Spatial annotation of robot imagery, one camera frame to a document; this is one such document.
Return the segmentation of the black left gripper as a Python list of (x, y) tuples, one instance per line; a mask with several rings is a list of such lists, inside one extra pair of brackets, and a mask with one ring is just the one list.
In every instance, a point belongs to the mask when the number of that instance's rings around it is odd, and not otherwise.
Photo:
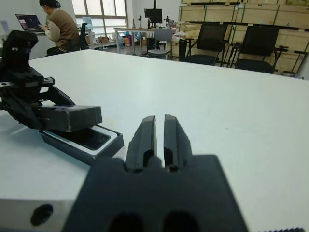
[(55, 79), (44, 77), (34, 68), (0, 69), (0, 109), (7, 111), (16, 121), (35, 130), (48, 130), (39, 116), (42, 102), (74, 106), (72, 99), (54, 86)]

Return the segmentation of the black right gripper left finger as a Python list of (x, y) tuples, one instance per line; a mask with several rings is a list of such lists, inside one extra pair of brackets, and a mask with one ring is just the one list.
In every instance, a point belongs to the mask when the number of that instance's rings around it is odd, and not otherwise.
[(128, 144), (126, 168), (130, 172), (141, 172), (156, 155), (156, 118), (155, 115), (150, 115), (142, 120)]

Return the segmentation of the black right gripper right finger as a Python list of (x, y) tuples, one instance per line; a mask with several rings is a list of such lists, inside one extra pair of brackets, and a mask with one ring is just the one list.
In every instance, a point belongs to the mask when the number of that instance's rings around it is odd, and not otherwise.
[(177, 117), (166, 114), (164, 120), (164, 160), (169, 172), (184, 169), (192, 157), (191, 143)]

